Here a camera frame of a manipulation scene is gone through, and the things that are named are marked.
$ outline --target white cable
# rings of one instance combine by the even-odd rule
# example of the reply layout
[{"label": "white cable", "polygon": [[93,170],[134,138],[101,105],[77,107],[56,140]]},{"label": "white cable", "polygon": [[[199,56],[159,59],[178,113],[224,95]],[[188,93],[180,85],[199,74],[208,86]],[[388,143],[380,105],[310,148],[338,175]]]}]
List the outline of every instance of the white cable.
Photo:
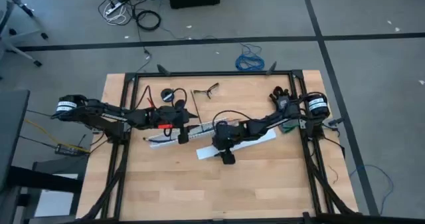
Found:
[{"label": "white cable", "polygon": [[[127,17],[124,15],[127,12],[127,7],[123,4],[121,6],[121,9],[120,9],[120,12],[118,13],[118,15],[116,15],[114,17],[108,18],[108,15],[106,14],[106,11],[108,10],[108,7],[110,7],[110,6],[111,6],[111,3],[107,4],[105,6],[105,9],[104,9],[104,19],[107,22],[107,24],[109,24],[109,25],[119,25],[119,24],[124,23],[127,20]],[[116,21],[116,20],[120,19],[121,17],[124,18],[122,21],[120,21],[118,23],[113,23],[112,22],[112,21]]]}]

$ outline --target gray chair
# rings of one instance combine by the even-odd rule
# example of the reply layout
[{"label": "gray chair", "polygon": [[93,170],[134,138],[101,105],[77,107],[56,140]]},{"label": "gray chair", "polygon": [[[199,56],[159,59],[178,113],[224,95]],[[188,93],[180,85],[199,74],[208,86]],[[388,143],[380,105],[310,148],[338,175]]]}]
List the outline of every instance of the gray chair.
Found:
[{"label": "gray chair", "polygon": [[[14,4],[20,7],[31,18],[37,26],[36,30],[18,34],[16,30],[7,26]],[[37,66],[42,66],[43,64],[40,61],[14,46],[14,44],[25,40],[27,37],[38,34],[40,34],[43,39],[48,38],[46,33],[43,32],[37,18],[34,17],[33,12],[26,5],[22,4],[21,0],[0,0],[0,59],[5,52],[10,51],[31,60]]]}]

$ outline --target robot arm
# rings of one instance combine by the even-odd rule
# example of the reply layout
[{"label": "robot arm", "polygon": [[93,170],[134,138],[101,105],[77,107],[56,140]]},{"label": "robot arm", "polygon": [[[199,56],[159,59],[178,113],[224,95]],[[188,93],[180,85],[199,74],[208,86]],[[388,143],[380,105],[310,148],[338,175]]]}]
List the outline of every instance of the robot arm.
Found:
[{"label": "robot arm", "polygon": [[[327,99],[324,94],[310,93],[305,97],[293,98],[288,90],[282,90],[277,86],[270,95],[272,102],[276,105],[276,111],[262,119],[251,119],[239,122],[237,126],[228,125],[226,121],[217,122],[214,125],[215,135],[212,137],[213,146],[219,151],[219,156],[224,164],[234,164],[234,155],[230,151],[235,145],[243,141],[252,141],[261,138],[270,128],[274,128],[291,120],[303,122],[307,135],[312,136],[314,129],[320,127],[322,121],[330,113],[327,107]],[[310,116],[299,113],[299,104],[307,100],[309,102]]]},{"label": "robot arm", "polygon": [[179,143],[189,141],[189,118],[197,118],[184,108],[184,102],[177,101],[174,107],[161,106],[129,110],[88,99],[83,95],[67,95],[59,98],[56,113],[52,118],[65,122],[81,122],[89,129],[105,132],[112,142],[127,142],[130,128],[146,130],[152,128],[179,128]]}]

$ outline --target floor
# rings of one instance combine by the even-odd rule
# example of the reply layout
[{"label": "floor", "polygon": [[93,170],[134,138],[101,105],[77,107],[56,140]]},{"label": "floor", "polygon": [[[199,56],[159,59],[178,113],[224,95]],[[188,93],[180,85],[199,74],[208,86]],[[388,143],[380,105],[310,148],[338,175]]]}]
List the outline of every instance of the floor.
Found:
[{"label": "floor", "polygon": [[[143,8],[159,12],[162,26],[173,35],[158,29],[142,31],[140,38],[134,22],[123,27],[104,22],[96,10],[103,0],[23,1],[35,10],[50,38],[35,36],[20,46],[44,65],[37,68],[7,53],[0,64],[0,91],[29,89],[30,110],[51,114],[65,94],[101,98],[108,73],[134,72],[144,63],[140,41],[160,41],[146,46],[152,54],[146,72],[156,72],[156,64],[170,71],[214,71],[236,70],[241,51],[237,42],[189,45],[173,42],[175,38],[250,37],[249,43],[262,47],[266,68],[277,61],[280,70],[321,71],[334,116],[348,111],[364,163],[382,168],[394,182],[383,215],[425,218],[425,39],[415,38],[424,37],[424,0],[311,0],[313,10],[305,0],[221,0],[216,6],[179,10],[171,9],[168,1],[148,1]],[[15,9],[9,25],[18,32],[32,29],[23,22],[27,19]],[[320,39],[309,38],[320,31]],[[84,145],[91,141],[82,125],[33,113],[27,118],[66,142],[78,143],[83,134],[88,135]],[[353,137],[351,127],[346,128],[340,142],[347,147],[347,168],[353,171],[347,133],[350,141]],[[48,142],[32,126],[24,125],[22,135]],[[13,162],[30,168],[33,162],[58,158],[51,149],[20,139]],[[376,169],[366,171],[381,209],[388,181]],[[368,213],[357,175],[352,182],[360,211]]]}]

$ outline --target wooden tabletop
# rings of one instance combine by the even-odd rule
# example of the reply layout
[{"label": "wooden tabletop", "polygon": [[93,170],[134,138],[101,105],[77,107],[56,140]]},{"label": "wooden tabletop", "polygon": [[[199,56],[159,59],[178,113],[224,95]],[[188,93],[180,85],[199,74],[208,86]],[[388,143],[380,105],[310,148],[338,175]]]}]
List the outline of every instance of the wooden tabletop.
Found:
[{"label": "wooden tabletop", "polygon": [[[303,74],[308,92],[325,93],[318,70],[305,70]],[[159,95],[164,88],[184,88],[188,92],[187,110],[196,114],[190,90],[206,90],[216,82],[220,86],[210,100],[203,94],[195,95],[203,122],[211,121],[222,110],[237,110],[253,118],[262,118],[274,111],[268,95],[275,86],[288,89],[290,86],[284,75],[141,78],[137,99],[146,85],[150,85],[155,105],[166,105]],[[124,74],[109,74],[102,102],[119,106],[123,83]],[[131,90],[130,85],[127,104]],[[139,107],[148,106],[144,98]],[[220,117],[244,120],[233,113]],[[143,137],[160,134],[162,130],[133,129],[120,219],[300,217],[304,211],[314,215],[299,132],[282,134],[277,128],[275,132],[277,136],[273,140],[235,151],[236,164],[225,166],[220,158],[198,160],[196,149],[211,145],[210,136],[153,150]],[[339,141],[335,132],[325,130],[325,135]],[[356,211],[341,149],[327,140],[321,140],[320,147],[329,184],[347,206]],[[104,144],[90,156],[77,217],[86,214],[103,191],[111,150],[112,145]],[[322,209],[325,209],[319,184],[318,190]],[[111,196],[109,214],[113,213],[115,196],[116,189]]]}]

